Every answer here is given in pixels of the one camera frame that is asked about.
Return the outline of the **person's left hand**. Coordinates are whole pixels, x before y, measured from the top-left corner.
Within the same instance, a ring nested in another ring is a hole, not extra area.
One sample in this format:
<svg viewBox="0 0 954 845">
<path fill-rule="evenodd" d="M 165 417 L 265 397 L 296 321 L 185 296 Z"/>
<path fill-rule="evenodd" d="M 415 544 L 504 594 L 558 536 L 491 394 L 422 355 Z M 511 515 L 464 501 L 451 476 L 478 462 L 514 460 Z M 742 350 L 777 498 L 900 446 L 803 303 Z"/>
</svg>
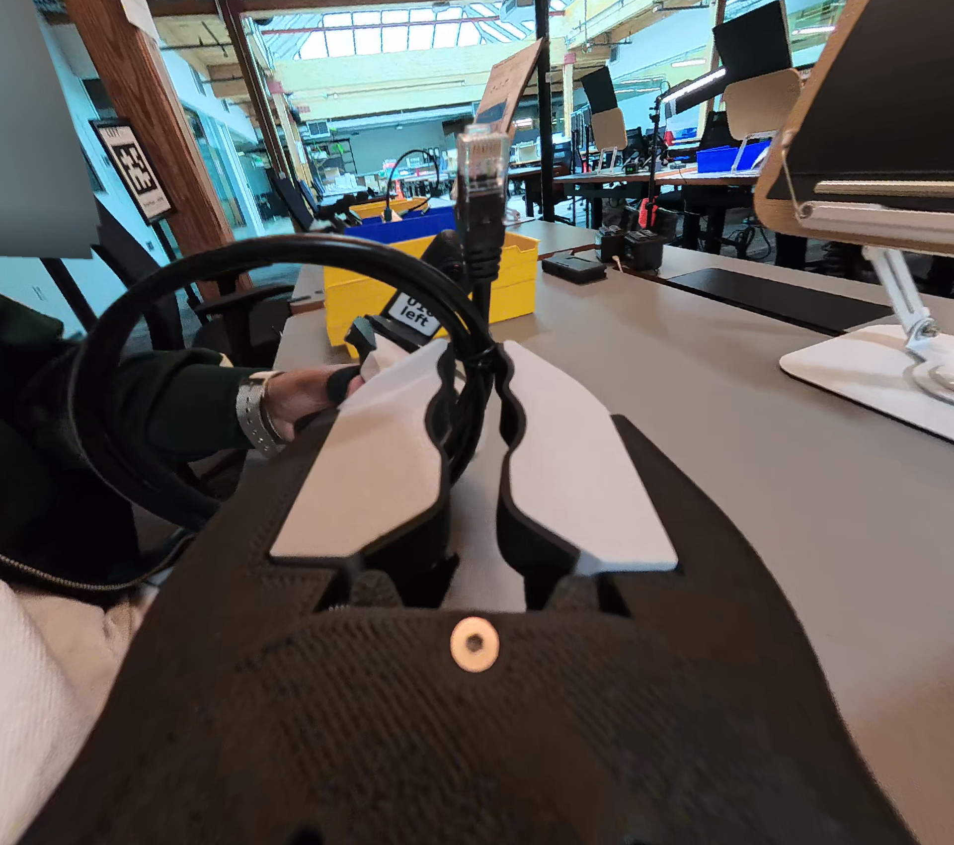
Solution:
<svg viewBox="0 0 954 845">
<path fill-rule="evenodd" d="M 261 410 L 275 435 L 289 443 L 303 420 L 339 406 L 363 385 L 357 365 L 322 365 L 274 374 L 265 381 Z"/>
</svg>

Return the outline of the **small framed marker sign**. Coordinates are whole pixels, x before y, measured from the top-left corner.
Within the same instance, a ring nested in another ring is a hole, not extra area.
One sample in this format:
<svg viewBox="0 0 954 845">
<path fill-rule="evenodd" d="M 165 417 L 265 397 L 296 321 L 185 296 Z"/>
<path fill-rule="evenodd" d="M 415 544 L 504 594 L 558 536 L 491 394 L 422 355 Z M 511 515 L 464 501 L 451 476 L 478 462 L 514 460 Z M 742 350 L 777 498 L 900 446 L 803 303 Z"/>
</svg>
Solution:
<svg viewBox="0 0 954 845">
<path fill-rule="evenodd" d="M 152 226 L 167 220 L 173 203 L 130 122 L 113 118 L 90 120 L 89 125 L 143 221 Z"/>
</svg>

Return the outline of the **black and beige panel board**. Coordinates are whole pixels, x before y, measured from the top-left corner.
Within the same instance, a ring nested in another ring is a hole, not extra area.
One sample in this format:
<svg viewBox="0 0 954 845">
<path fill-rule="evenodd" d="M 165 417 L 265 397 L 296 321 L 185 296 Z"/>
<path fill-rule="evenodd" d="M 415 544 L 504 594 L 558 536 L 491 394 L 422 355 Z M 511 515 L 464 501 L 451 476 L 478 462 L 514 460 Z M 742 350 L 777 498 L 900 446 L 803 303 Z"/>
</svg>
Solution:
<svg viewBox="0 0 954 845">
<path fill-rule="evenodd" d="M 725 21 L 714 36 L 727 81 L 722 99 L 729 132 L 740 142 L 733 170 L 740 170 L 752 143 L 769 143 L 784 128 L 801 93 L 785 2 Z"/>
<path fill-rule="evenodd" d="M 604 66 L 582 77 L 590 106 L 590 130 L 598 151 L 598 170 L 611 170 L 627 145 L 625 118 L 617 104 L 610 69 Z"/>
</svg>

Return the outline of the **black office chair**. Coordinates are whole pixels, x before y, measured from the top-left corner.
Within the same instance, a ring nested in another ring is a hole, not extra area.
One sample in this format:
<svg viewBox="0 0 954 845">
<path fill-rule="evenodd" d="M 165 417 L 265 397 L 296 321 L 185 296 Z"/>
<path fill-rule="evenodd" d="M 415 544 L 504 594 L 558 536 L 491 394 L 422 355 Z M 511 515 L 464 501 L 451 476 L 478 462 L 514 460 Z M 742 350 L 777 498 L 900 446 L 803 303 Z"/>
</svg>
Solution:
<svg viewBox="0 0 954 845">
<path fill-rule="evenodd" d="M 98 243 L 93 250 L 126 289 L 151 276 L 160 267 L 132 234 L 102 203 L 97 205 Z M 199 326 L 191 338 L 174 293 L 149 306 L 145 321 L 154 350 L 201 348 L 217 351 L 240 367 L 270 367 L 277 355 L 281 332 L 290 317 L 292 286 L 280 284 L 239 290 L 238 274 L 218 279 L 221 296 L 212 302 L 191 304 Z"/>
</svg>

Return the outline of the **silver mesh wristwatch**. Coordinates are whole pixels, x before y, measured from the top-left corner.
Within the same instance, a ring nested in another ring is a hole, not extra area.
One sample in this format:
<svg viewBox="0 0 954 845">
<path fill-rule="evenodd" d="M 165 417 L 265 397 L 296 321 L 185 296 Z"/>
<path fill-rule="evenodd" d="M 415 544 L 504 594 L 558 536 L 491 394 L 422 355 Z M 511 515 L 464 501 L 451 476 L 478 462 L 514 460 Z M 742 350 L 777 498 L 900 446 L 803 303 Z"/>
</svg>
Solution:
<svg viewBox="0 0 954 845">
<path fill-rule="evenodd" d="M 265 406 L 269 383 L 282 372 L 256 372 L 240 382 L 236 397 L 236 417 L 249 445 L 261 457 L 280 455 L 287 441 L 275 429 Z"/>
</svg>

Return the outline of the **wooden support post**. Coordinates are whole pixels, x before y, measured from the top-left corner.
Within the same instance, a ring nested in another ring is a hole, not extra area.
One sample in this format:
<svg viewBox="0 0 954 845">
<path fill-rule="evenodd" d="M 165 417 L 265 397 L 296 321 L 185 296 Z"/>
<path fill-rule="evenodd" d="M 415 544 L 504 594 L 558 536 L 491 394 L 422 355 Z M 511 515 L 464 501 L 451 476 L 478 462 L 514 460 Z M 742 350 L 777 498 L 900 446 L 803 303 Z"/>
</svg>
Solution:
<svg viewBox="0 0 954 845">
<path fill-rule="evenodd" d="M 119 0 L 64 0 L 117 116 L 130 122 L 159 173 L 174 212 L 180 252 L 235 241 L 175 93 L 159 45 L 132 26 Z"/>
</svg>

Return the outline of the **grey desk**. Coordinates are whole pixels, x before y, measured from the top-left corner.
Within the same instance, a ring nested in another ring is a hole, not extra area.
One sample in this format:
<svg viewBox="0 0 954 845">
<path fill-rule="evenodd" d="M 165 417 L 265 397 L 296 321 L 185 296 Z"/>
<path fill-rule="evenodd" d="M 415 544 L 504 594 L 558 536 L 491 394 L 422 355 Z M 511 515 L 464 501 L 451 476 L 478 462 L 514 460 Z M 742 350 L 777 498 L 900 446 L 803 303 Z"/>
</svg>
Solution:
<svg viewBox="0 0 954 845">
<path fill-rule="evenodd" d="M 493 326 L 626 416 L 775 576 L 876 779 L 952 843 L 952 445 L 801 383 L 822 337 L 652 280 L 538 272 Z"/>
</svg>

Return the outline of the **yellow plastic bin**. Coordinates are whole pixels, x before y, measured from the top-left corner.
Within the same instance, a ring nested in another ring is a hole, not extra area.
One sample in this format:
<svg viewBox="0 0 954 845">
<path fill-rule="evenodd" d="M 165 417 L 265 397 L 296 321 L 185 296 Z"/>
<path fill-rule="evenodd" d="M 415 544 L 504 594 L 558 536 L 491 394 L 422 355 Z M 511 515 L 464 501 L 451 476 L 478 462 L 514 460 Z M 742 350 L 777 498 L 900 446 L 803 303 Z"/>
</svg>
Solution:
<svg viewBox="0 0 954 845">
<path fill-rule="evenodd" d="M 537 239 L 507 231 L 500 271 L 491 289 L 490 323 L 533 313 L 538 247 Z M 334 347 L 345 345 L 344 336 L 352 321 L 361 314 L 378 312 L 394 291 L 387 284 L 365 275 L 326 266 L 324 309 L 330 344 Z"/>
<path fill-rule="evenodd" d="M 391 212 L 391 220 L 396 221 L 398 218 L 404 218 L 409 213 L 421 213 L 428 211 L 430 205 L 430 198 L 380 198 L 375 200 L 370 200 L 364 203 L 355 204 L 347 209 L 348 212 L 354 214 L 360 219 L 364 220 L 374 220 L 374 219 L 386 219 L 387 212 Z"/>
</svg>

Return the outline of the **dark green zip jacket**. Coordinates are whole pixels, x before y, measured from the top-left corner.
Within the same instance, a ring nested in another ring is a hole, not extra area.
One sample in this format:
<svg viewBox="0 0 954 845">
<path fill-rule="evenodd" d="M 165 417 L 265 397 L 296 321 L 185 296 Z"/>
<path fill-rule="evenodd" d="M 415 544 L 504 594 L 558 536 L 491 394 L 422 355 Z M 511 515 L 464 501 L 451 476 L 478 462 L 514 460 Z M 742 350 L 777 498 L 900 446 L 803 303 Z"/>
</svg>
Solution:
<svg viewBox="0 0 954 845">
<path fill-rule="evenodd" d="M 67 408 L 77 351 L 62 322 L 2 297 L 1 570 L 96 599 L 156 572 L 183 539 L 143 552 L 133 506 L 81 456 Z"/>
</svg>

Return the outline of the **blue plastic bin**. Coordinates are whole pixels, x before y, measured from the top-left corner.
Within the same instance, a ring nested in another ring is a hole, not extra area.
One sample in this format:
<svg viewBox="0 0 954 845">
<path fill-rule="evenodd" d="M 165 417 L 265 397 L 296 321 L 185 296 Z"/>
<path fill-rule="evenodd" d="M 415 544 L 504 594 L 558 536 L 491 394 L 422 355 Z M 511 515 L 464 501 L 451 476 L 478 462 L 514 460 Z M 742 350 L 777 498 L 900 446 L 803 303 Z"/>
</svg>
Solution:
<svg viewBox="0 0 954 845">
<path fill-rule="evenodd" d="M 699 149 L 697 172 L 705 175 L 724 175 L 756 171 L 766 158 L 770 138 L 750 138 L 737 146 Z"/>
<path fill-rule="evenodd" d="M 369 216 L 359 226 L 345 228 L 343 234 L 383 245 L 397 245 L 421 239 L 431 239 L 443 231 L 456 229 L 455 212 L 451 205 L 409 210 L 403 216 L 392 212 L 390 221 L 381 212 Z"/>
</svg>

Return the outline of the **black board on white stand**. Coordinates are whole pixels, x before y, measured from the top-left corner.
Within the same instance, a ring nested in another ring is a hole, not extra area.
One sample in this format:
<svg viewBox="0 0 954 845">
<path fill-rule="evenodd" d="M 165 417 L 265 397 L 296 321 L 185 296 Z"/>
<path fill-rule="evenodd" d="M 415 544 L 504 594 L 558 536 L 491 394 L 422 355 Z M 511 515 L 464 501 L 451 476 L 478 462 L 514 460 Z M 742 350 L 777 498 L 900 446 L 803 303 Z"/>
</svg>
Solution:
<svg viewBox="0 0 954 845">
<path fill-rule="evenodd" d="M 860 246 L 896 319 L 782 372 L 949 442 L 952 334 L 903 254 L 952 257 L 952 50 L 952 0 L 848 0 L 755 189 L 769 229 Z"/>
</svg>

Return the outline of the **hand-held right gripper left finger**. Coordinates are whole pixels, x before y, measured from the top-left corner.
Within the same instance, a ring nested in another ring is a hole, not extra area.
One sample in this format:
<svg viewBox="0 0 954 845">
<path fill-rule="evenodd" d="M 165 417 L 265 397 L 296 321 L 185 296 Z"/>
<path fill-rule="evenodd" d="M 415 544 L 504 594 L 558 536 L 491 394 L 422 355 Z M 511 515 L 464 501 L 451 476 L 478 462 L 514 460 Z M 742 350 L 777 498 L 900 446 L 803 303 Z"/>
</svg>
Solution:
<svg viewBox="0 0 954 845">
<path fill-rule="evenodd" d="M 447 556 L 455 357 L 434 340 L 347 398 L 327 427 L 270 558 L 422 577 Z"/>
</svg>

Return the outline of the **black steel pole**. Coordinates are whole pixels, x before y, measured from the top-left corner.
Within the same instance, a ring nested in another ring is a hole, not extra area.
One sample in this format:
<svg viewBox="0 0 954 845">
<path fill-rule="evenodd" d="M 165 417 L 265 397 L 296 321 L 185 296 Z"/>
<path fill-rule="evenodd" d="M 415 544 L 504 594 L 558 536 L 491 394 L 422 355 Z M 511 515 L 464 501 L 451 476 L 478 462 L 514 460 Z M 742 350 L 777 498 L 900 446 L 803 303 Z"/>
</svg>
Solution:
<svg viewBox="0 0 954 845">
<path fill-rule="evenodd" d="M 540 138 L 540 206 L 542 219 L 555 220 L 553 96 L 550 53 L 550 0 L 534 0 L 535 35 L 540 42 L 536 62 Z"/>
</svg>

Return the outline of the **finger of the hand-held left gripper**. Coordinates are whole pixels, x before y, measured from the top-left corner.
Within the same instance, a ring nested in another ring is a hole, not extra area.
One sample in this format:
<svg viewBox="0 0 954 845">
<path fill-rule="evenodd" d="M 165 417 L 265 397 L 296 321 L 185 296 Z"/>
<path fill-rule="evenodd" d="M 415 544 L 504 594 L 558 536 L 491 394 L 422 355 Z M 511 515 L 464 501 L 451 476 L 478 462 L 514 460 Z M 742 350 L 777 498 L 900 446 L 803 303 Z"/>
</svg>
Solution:
<svg viewBox="0 0 954 845">
<path fill-rule="evenodd" d="M 367 386 L 372 391 L 399 391 L 404 388 L 412 374 L 408 372 L 411 353 L 391 342 L 378 338 L 374 347 L 362 362 L 359 377 L 361 390 Z"/>
</svg>

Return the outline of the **brown board on white stand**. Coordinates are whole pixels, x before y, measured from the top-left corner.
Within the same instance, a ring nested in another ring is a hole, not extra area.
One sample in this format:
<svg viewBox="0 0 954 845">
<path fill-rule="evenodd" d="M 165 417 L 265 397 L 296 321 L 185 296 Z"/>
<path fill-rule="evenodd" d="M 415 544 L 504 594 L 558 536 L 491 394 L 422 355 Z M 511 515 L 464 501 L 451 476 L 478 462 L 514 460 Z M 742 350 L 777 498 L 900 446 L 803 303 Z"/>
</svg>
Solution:
<svg viewBox="0 0 954 845">
<path fill-rule="evenodd" d="M 510 133 L 520 99 L 547 44 L 546 40 L 535 40 L 529 47 L 492 66 L 473 124 L 488 126 L 491 132 Z"/>
</svg>

